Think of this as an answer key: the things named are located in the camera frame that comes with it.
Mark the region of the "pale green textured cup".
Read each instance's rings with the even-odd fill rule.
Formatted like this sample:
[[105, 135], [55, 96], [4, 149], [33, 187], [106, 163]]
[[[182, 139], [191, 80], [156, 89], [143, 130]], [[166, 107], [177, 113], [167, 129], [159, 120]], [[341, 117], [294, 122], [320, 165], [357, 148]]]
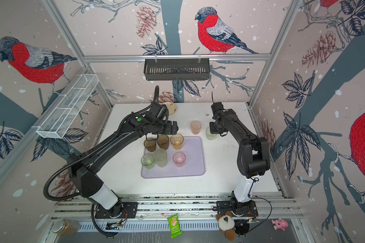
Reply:
[[212, 134], [210, 131], [210, 127], [207, 127], [206, 129], [206, 137], [208, 140], [214, 140], [217, 137], [217, 134]]

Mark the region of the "dark olive cup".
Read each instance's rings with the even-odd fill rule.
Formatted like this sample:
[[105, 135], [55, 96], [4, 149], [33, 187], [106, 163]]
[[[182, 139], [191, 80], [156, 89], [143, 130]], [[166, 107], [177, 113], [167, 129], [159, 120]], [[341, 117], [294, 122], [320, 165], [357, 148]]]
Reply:
[[169, 137], [167, 135], [159, 135], [157, 144], [161, 149], [168, 150], [169, 148]]

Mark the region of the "yellow amber cup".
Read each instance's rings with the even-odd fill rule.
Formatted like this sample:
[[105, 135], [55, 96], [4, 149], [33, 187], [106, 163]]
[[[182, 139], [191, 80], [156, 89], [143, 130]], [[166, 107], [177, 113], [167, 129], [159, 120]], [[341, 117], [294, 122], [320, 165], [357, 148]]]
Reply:
[[183, 147], [184, 137], [181, 134], [172, 135], [170, 138], [170, 143], [175, 150], [181, 150]]

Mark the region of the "salmon textured cup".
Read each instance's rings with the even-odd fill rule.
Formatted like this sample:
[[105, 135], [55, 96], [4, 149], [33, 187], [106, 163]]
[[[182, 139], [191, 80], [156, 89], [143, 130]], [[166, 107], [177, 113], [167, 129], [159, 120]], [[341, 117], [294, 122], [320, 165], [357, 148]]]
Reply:
[[202, 125], [199, 121], [193, 121], [193, 122], [191, 122], [190, 128], [191, 128], [192, 134], [198, 135], [201, 131]]

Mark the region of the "small brown textured cup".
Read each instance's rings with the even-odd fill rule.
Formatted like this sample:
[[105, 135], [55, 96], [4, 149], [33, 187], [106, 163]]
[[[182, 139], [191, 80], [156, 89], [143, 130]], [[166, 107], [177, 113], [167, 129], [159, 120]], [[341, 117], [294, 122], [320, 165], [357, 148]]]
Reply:
[[157, 148], [156, 145], [157, 145], [157, 142], [156, 142], [156, 139], [154, 139], [154, 138], [147, 138], [144, 141], [144, 147], [149, 152], [154, 152]]

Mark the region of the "tall pale green cup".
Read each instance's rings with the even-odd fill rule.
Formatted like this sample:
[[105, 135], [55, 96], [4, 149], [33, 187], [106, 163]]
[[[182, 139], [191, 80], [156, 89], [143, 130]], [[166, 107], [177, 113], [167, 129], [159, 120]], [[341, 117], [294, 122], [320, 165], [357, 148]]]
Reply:
[[166, 150], [160, 148], [153, 153], [154, 162], [160, 167], [166, 167], [168, 160], [167, 160], [167, 152]]

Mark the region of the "pink clear cup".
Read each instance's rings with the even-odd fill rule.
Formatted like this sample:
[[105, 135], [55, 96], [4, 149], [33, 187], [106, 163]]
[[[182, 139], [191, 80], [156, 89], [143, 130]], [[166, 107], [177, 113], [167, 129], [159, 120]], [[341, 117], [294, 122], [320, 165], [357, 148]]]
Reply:
[[173, 155], [173, 162], [174, 164], [181, 168], [185, 165], [185, 161], [186, 161], [186, 155], [183, 152], [176, 152]]

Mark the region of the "small green ribbed cup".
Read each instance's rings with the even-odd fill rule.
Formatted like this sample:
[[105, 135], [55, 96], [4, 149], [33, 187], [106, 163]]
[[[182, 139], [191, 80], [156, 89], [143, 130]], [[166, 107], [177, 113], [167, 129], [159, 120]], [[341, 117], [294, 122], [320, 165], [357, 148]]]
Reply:
[[152, 154], [145, 154], [142, 158], [141, 158], [141, 164], [143, 165], [143, 167], [145, 169], [152, 169], [155, 166], [155, 160]]

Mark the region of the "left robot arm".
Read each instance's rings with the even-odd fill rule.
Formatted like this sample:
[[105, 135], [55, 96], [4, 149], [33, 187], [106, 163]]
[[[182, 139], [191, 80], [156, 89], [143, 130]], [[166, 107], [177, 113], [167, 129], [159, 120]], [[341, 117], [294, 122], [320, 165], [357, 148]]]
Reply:
[[117, 131], [99, 145], [78, 157], [70, 156], [68, 164], [77, 164], [68, 168], [69, 176], [80, 195], [109, 211], [111, 218], [117, 218], [122, 211], [121, 200], [97, 173], [118, 152], [143, 136], [175, 135], [178, 131], [177, 122], [169, 121], [168, 117], [166, 105], [153, 102], [145, 109], [124, 117]]

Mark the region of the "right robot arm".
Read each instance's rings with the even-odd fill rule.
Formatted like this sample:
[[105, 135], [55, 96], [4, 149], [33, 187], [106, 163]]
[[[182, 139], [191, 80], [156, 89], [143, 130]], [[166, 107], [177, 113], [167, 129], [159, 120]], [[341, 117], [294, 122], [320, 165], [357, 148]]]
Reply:
[[265, 137], [258, 137], [238, 118], [233, 109], [225, 109], [221, 102], [211, 105], [213, 122], [211, 134], [224, 137], [231, 134], [238, 143], [237, 167], [241, 174], [232, 191], [228, 208], [236, 216], [257, 217], [255, 202], [251, 198], [259, 178], [270, 169], [269, 144]]

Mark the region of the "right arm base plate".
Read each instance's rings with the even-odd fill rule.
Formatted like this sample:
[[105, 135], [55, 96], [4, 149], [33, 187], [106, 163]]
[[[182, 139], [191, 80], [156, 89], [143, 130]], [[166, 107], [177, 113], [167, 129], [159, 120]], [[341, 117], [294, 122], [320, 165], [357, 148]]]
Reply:
[[221, 215], [231, 212], [233, 217], [258, 217], [257, 207], [253, 200], [245, 203], [232, 200], [219, 200], [216, 202], [216, 209], [217, 213]]

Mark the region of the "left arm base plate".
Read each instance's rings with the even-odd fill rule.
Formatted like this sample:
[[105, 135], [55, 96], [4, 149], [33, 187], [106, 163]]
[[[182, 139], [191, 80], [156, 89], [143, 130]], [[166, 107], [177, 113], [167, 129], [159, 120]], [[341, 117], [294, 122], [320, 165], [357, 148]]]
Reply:
[[112, 208], [106, 210], [102, 206], [94, 209], [96, 219], [133, 219], [136, 217], [137, 202], [118, 201]]

